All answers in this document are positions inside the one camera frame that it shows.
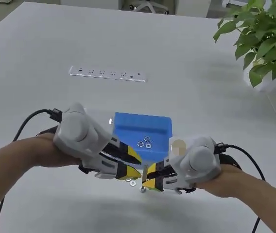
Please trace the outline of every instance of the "white wall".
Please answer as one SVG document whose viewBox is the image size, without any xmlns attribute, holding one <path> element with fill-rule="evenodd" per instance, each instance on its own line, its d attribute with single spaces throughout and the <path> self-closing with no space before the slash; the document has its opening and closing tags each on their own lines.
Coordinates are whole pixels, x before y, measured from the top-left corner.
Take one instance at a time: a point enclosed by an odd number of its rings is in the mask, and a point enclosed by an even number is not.
<svg viewBox="0 0 276 233">
<path fill-rule="evenodd" d="M 123 0 L 61 0 L 62 5 L 120 10 Z"/>
<path fill-rule="evenodd" d="M 176 15 L 206 17 L 211 0 L 178 0 Z"/>
</svg>

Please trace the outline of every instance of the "white table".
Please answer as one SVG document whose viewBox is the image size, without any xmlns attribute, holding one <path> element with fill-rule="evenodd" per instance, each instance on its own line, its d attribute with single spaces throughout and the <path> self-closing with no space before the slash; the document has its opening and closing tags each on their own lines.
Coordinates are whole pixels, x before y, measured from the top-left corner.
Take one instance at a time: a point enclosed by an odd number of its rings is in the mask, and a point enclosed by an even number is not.
<svg viewBox="0 0 276 233">
<path fill-rule="evenodd" d="M 276 186 L 276 92 L 255 93 L 244 83 L 230 46 L 238 35 L 214 44 L 216 24 L 206 18 L 22 4 L 0 23 L 0 147 L 31 112 L 79 101 L 92 109 L 169 116 L 175 135 L 207 134 L 239 145 Z M 71 65 L 85 64 L 139 67 L 149 81 L 68 75 Z M 53 125 L 38 116 L 22 137 Z M 244 155 L 228 154 L 258 176 Z M 33 168 L 7 195 L 0 233 L 245 233 L 256 220 L 238 200 L 204 191 L 141 194 L 138 188 L 95 179 L 75 167 Z M 261 223 L 258 233 L 265 232 Z"/>
</svg>

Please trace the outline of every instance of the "chair base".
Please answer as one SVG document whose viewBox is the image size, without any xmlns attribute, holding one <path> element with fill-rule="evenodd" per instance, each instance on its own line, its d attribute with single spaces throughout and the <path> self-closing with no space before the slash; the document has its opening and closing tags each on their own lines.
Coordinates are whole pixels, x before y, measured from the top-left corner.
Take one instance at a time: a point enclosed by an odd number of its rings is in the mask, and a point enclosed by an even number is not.
<svg viewBox="0 0 276 233">
<path fill-rule="evenodd" d="M 146 0 L 140 0 L 140 1 L 134 1 L 130 4 L 130 8 L 132 11 L 140 11 L 141 9 L 148 7 L 152 13 L 156 13 L 154 7 L 157 7 L 159 9 L 165 10 L 165 13 L 169 15 L 168 7 L 159 4 L 157 2 L 153 1 L 146 1 Z"/>
</svg>

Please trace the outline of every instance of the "power strip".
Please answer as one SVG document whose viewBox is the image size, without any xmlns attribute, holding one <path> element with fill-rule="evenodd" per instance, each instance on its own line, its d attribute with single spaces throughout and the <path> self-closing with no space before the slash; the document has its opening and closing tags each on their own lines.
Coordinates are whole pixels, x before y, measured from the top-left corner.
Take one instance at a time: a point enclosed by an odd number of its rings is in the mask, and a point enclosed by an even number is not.
<svg viewBox="0 0 276 233">
<path fill-rule="evenodd" d="M 127 80 L 136 82 L 147 81 L 146 76 L 141 72 L 116 71 L 112 69 L 94 67 L 72 66 L 69 70 L 69 75 L 103 79 Z"/>
</svg>

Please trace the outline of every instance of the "floor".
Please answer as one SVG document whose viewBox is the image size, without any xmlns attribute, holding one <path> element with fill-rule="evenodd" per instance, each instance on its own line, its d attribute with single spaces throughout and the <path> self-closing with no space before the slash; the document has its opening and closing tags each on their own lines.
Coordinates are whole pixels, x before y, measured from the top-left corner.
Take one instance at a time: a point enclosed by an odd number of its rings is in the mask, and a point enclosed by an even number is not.
<svg viewBox="0 0 276 233">
<path fill-rule="evenodd" d="M 42 2 L 50 4 L 60 4 L 60 0 L 27 0 L 31 2 Z M 131 0 L 125 0 L 123 9 L 129 10 L 129 3 Z M 175 4 L 173 0 L 156 0 L 162 3 L 170 9 L 170 13 L 175 13 Z M 10 4 L 0 3 L 0 21 L 4 19 L 9 13 L 15 10 L 19 5 L 21 5 L 24 0 L 13 0 Z M 221 0 L 211 0 L 210 8 L 207 14 L 208 18 L 219 18 L 223 17 L 227 12 L 227 9 L 221 6 Z"/>
</svg>

